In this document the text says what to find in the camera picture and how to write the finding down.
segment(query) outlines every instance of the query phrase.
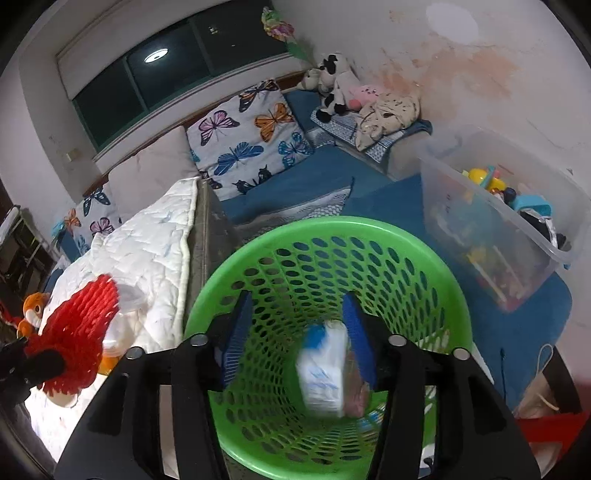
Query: orange plush toy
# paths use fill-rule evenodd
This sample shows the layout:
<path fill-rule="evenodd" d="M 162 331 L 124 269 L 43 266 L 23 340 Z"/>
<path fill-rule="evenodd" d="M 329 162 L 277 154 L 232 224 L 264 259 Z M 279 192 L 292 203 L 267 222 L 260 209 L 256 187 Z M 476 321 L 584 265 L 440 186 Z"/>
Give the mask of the orange plush toy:
<path fill-rule="evenodd" d="M 22 314 L 25 318 L 18 324 L 17 338 L 30 337 L 33 332 L 39 330 L 43 310 L 49 302 L 49 297 L 48 293 L 34 293 L 25 299 L 22 305 Z"/>

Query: red object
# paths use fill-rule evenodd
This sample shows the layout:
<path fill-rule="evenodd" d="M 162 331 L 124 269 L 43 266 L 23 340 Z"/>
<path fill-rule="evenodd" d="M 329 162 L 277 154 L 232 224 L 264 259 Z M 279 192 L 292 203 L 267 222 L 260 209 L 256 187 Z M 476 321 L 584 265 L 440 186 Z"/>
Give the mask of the red object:
<path fill-rule="evenodd" d="M 591 412 L 562 413 L 539 419 L 517 419 L 517 424 L 529 443 L 560 442 L 560 459 L 576 440 L 590 415 Z"/>
<path fill-rule="evenodd" d="M 110 275 L 100 275 L 56 308 L 42 335 L 34 333 L 29 338 L 25 347 L 28 356 L 53 349 L 66 364 L 59 377 L 45 382 L 45 393 L 71 395 L 92 384 L 102 358 L 107 327 L 119 311 L 118 303 L 115 282 Z"/>

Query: window frame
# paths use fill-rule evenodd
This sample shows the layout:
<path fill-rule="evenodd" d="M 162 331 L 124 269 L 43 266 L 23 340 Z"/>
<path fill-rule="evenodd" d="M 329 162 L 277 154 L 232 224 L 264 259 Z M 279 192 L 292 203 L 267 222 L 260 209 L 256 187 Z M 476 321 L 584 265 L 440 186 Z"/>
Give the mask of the window frame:
<path fill-rule="evenodd" d="M 272 8 L 272 2 L 271 0 L 268 1 L 269 6 Z M 238 67 L 235 67 L 234 69 L 231 70 L 219 70 L 216 71 L 216 69 L 213 66 L 213 62 L 211 59 L 211 56 L 209 55 L 209 53 L 207 52 L 206 48 L 205 48 L 205 43 L 201 37 L 201 34 L 199 33 L 199 29 L 197 27 L 196 24 L 196 17 L 202 13 L 205 10 L 201 10 L 199 12 L 195 12 L 194 14 L 190 15 L 189 17 L 183 18 L 182 20 L 179 20 L 171 25 L 166 26 L 165 28 L 162 28 L 159 32 L 156 32 L 154 35 L 152 35 L 151 37 L 145 39 L 143 42 L 139 43 L 138 45 L 133 46 L 132 48 L 130 48 L 125 54 L 123 54 L 122 56 L 120 56 L 118 59 L 116 59 L 115 61 L 113 61 L 110 65 L 113 65 L 114 63 L 117 62 L 122 62 L 125 73 L 126 73 L 126 77 L 127 77 L 127 81 L 129 82 L 129 84 L 131 85 L 135 96 L 139 102 L 139 104 L 141 105 L 142 111 L 139 115 L 137 115 L 136 117 L 134 117 L 133 119 L 131 119 L 129 122 L 127 122 L 125 125 L 123 125 L 122 127 L 120 127 L 117 131 L 115 131 L 112 135 L 110 135 L 106 140 L 104 140 L 101 143 L 98 143 L 96 141 L 95 136 L 93 135 L 91 129 L 89 128 L 85 118 L 84 118 L 84 114 L 82 112 L 82 110 L 80 109 L 80 106 L 78 105 L 78 101 L 76 100 L 76 97 L 80 94 L 80 92 L 82 92 L 83 90 L 81 90 L 76 97 L 74 97 L 72 99 L 72 104 L 74 105 L 74 108 L 76 110 L 76 113 L 78 115 L 78 118 L 80 119 L 82 126 L 86 132 L 86 134 L 88 135 L 90 142 L 92 143 L 92 145 L 94 146 L 94 148 L 96 149 L 97 153 L 103 151 L 104 149 L 106 149 L 114 140 L 116 140 L 118 137 L 120 137 L 125 131 L 129 130 L 132 126 L 136 125 L 138 122 L 140 122 L 142 119 L 148 117 L 151 113 L 157 111 L 158 109 L 162 108 L 164 105 L 166 105 L 167 103 L 171 102 L 172 100 L 182 96 L 184 93 L 193 90 L 194 88 L 210 82 L 212 80 L 214 80 L 215 78 L 220 78 L 223 77 L 224 75 L 233 72 L 235 70 L 239 70 L 241 68 L 244 68 L 248 65 L 251 65 L 253 63 L 257 63 L 261 60 L 266 60 L 266 59 L 271 59 L 273 57 L 279 57 L 279 56 L 283 56 L 284 54 L 288 53 L 287 51 L 287 46 L 285 47 L 284 51 L 282 51 L 281 53 L 278 54 L 273 54 L 270 55 L 268 57 L 263 57 L 262 59 L 256 60 L 254 62 L 250 62 L 250 63 L 245 63 L 243 65 L 240 65 Z M 128 62 L 128 56 L 139 46 L 141 46 L 142 44 L 144 44 L 145 42 L 149 41 L 151 38 L 155 37 L 156 35 L 161 34 L 162 32 L 165 32 L 171 28 L 173 28 L 175 25 L 180 25 L 180 24 L 188 24 L 190 31 L 193 33 L 193 36 L 195 37 L 197 46 L 199 48 L 199 51 L 203 57 L 203 59 L 205 60 L 206 66 L 207 66 L 207 70 L 209 72 L 209 74 L 206 77 L 203 77 L 199 80 L 196 80 L 195 82 L 191 82 L 187 85 L 185 85 L 185 87 L 176 90 L 175 92 L 171 93 L 170 95 L 166 96 L 165 98 L 163 98 L 162 100 L 160 100 L 159 102 L 157 102 L 155 105 L 153 105 L 152 107 L 148 107 L 146 104 L 145 99 L 143 98 L 141 91 L 139 89 L 139 86 L 137 84 L 137 81 L 134 78 L 133 72 L 129 66 L 129 62 Z"/>

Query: red knitted toy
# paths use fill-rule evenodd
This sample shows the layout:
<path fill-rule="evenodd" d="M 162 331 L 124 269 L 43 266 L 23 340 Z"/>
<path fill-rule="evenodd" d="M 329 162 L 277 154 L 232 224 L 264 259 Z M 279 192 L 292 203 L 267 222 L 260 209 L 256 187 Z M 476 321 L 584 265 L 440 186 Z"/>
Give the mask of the red knitted toy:
<path fill-rule="evenodd" d="M 54 349 L 66 364 L 64 372 L 45 382 L 47 394 L 76 394 L 96 378 L 103 351 L 103 338 L 119 311 L 119 293 L 109 275 L 100 275 L 72 298 L 62 303 L 47 319 L 43 333 L 34 333 L 25 353 L 35 355 Z"/>

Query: clear plastic storage box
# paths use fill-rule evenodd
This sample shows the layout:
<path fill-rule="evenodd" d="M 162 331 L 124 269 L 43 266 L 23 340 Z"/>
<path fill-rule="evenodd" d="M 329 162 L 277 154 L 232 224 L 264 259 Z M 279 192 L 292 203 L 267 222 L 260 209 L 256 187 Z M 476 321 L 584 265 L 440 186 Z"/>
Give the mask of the clear plastic storage box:
<path fill-rule="evenodd" d="M 418 146 L 427 232 L 465 265 L 505 311 L 519 307 L 559 265 L 579 255 L 591 219 L 588 195 L 562 172 L 499 135 L 463 127 Z M 552 207 L 560 250 L 516 211 L 462 174 L 494 166 L 518 193 Z"/>

